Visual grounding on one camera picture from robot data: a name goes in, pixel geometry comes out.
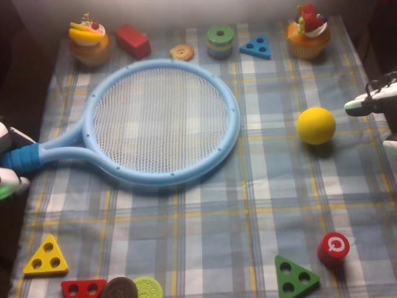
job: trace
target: cupcake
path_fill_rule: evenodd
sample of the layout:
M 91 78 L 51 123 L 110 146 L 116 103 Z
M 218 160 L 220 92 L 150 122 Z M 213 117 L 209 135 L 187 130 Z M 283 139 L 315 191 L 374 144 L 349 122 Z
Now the cupcake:
M 69 49 L 82 64 L 99 66 L 110 56 L 110 39 L 104 26 L 85 14 L 80 24 L 71 23 Z
M 301 59 L 316 58 L 331 40 L 327 17 L 318 14 L 312 4 L 300 6 L 298 11 L 295 22 L 287 29 L 288 49 Z

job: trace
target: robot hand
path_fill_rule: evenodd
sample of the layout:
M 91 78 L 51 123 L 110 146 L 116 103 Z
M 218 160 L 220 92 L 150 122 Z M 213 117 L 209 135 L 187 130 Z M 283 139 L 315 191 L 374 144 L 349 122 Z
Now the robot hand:
M 377 89 L 369 91 L 370 84 Z M 383 113 L 392 132 L 383 141 L 383 146 L 397 154 L 397 71 L 385 74 L 379 81 L 367 83 L 365 93 L 349 101 L 344 108 L 347 115 L 354 117 Z
M 31 138 L 22 132 L 10 127 L 7 129 L 0 122 L 0 154 L 7 152 L 11 146 L 20 148 L 35 143 Z M 25 177 L 18 177 L 11 169 L 0 168 L 0 200 L 11 194 L 19 194 L 29 187 L 29 180 Z

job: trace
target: white wall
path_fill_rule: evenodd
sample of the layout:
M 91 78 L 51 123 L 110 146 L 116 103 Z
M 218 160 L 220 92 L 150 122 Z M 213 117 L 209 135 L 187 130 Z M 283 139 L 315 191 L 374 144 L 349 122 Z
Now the white wall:
M 50 53 L 70 22 L 90 12 L 107 31 L 128 22 L 144 32 L 238 22 L 294 19 L 304 0 L 13 0 L 26 27 Z M 323 14 L 342 14 L 356 32 L 369 20 L 375 0 L 317 0 Z

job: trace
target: racket handle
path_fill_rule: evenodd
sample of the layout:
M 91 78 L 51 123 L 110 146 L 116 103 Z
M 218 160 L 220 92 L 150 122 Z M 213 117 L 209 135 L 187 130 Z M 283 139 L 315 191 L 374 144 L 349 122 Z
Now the racket handle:
M 17 175 L 41 169 L 43 163 L 38 154 L 39 145 L 35 143 L 4 154 L 1 158 L 2 167 L 12 169 Z

